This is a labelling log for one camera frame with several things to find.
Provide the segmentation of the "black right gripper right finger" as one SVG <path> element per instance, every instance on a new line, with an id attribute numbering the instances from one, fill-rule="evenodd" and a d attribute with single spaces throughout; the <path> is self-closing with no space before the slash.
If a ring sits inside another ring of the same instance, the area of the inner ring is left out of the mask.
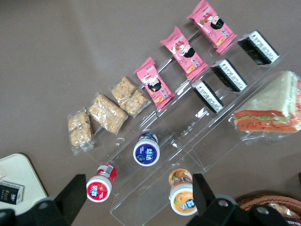
<path id="1" fill-rule="evenodd" d="M 243 210 L 227 198 L 216 198 L 201 173 L 192 175 L 193 199 L 198 214 L 189 226 L 287 226 L 288 223 L 275 209 L 255 205 Z"/>

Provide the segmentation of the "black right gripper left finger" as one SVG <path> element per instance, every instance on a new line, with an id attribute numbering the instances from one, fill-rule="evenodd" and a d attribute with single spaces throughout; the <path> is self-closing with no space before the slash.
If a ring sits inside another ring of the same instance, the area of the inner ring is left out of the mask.
<path id="1" fill-rule="evenodd" d="M 23 214 L 0 210 L 2 226 L 70 226 L 87 200 L 86 175 L 77 174 L 54 198 L 45 198 Z"/>

